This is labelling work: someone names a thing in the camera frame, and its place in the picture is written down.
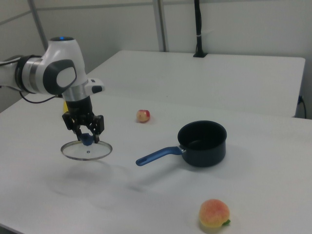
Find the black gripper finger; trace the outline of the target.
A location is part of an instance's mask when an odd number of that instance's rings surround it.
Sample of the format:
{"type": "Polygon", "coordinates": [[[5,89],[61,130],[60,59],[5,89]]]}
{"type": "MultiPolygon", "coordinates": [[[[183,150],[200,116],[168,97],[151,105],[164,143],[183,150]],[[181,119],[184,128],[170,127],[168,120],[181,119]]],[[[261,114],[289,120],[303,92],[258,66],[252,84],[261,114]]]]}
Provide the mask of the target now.
{"type": "Polygon", "coordinates": [[[104,116],[92,116],[91,123],[89,124],[89,130],[93,134],[94,143],[98,143],[99,136],[104,131],[104,116]]]}
{"type": "Polygon", "coordinates": [[[72,131],[76,135],[78,141],[81,141],[80,136],[81,136],[82,133],[81,133],[80,125],[77,124],[76,121],[71,118],[69,112],[65,112],[62,115],[62,118],[63,118],[63,121],[64,121],[64,123],[66,125],[66,128],[68,130],[72,131]]]}

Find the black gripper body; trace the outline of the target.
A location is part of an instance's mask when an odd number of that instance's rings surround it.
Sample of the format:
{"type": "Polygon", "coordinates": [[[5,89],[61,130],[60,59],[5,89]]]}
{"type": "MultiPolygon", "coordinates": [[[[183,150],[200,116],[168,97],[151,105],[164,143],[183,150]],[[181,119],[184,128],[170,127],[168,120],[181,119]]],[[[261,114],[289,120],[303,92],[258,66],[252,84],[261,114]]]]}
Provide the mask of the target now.
{"type": "Polygon", "coordinates": [[[91,98],[86,97],[78,101],[66,101],[67,111],[63,114],[66,125],[90,125],[93,120],[91,98]]]}

